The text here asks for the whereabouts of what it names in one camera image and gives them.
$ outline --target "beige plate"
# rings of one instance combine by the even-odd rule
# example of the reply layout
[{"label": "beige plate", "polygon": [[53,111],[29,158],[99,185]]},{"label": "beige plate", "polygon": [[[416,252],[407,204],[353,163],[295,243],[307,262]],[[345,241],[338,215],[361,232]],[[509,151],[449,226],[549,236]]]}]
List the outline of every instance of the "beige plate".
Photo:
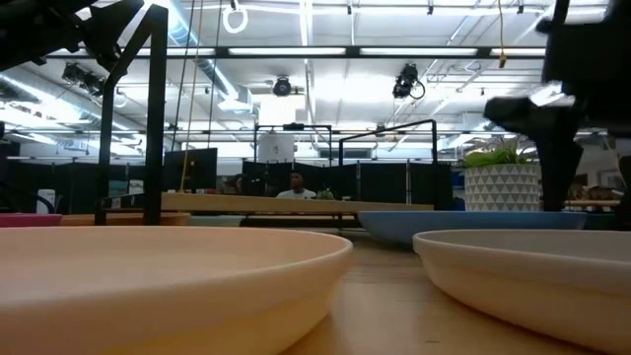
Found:
[{"label": "beige plate", "polygon": [[350,242],[196,227],[0,230],[0,354],[276,354],[328,312]]},{"label": "beige plate", "polygon": [[414,237],[432,281],[482,312],[631,354],[631,233],[441,231]]}]

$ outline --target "ceiling-mounted camera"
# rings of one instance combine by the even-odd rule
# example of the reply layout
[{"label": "ceiling-mounted camera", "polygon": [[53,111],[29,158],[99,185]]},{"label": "ceiling-mounted camera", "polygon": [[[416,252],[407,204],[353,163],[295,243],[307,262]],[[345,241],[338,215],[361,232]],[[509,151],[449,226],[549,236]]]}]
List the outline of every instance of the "ceiling-mounted camera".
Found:
[{"label": "ceiling-mounted camera", "polygon": [[76,63],[66,63],[61,78],[70,85],[79,85],[93,97],[99,98],[103,95],[105,79],[80,68]]},{"label": "ceiling-mounted camera", "polygon": [[292,85],[289,83],[289,78],[279,77],[276,80],[276,84],[274,84],[273,93],[281,98],[290,96],[292,94]]},{"label": "ceiling-mounted camera", "polygon": [[[415,86],[420,86],[423,89],[423,94],[421,96],[412,96],[412,90],[414,90]],[[425,96],[425,86],[418,80],[418,70],[416,69],[416,64],[405,64],[401,73],[396,77],[392,95],[395,99],[405,99],[407,97],[411,97],[415,100],[422,99]]]}]

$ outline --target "wooden shelf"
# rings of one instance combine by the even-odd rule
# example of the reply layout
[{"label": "wooden shelf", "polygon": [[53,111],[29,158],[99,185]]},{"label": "wooden shelf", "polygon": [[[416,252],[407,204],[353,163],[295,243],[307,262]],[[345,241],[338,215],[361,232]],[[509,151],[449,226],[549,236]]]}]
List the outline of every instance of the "wooden shelf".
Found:
[{"label": "wooden shelf", "polygon": [[362,211],[432,210],[432,205],[398,203],[299,200],[272,197],[163,193],[163,211],[230,213],[356,214]]},{"label": "wooden shelf", "polygon": [[615,207],[620,204],[620,201],[591,201],[591,200],[576,200],[565,201],[567,207]]}]

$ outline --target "potted plant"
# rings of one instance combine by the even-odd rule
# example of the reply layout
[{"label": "potted plant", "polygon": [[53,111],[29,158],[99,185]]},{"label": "potted plant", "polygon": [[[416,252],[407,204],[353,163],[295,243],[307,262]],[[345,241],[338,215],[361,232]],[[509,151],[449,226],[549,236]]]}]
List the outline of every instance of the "potted plant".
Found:
[{"label": "potted plant", "polygon": [[467,211],[538,211],[540,168],[529,163],[517,139],[464,158]]}]

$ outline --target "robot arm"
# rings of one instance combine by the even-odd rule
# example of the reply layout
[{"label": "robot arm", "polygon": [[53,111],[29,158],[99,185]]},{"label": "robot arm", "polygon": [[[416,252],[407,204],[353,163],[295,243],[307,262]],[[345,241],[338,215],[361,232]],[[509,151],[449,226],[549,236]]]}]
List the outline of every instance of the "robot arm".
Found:
[{"label": "robot arm", "polygon": [[558,0],[554,17],[542,21],[537,30],[548,35],[542,81],[562,82],[563,93],[574,96],[574,104],[536,106],[529,98],[495,98],[484,110],[497,125],[534,141],[546,211],[563,208],[583,154],[574,142],[579,128],[631,135],[631,2],[612,0],[601,23],[572,25],[565,24],[569,3]]}]

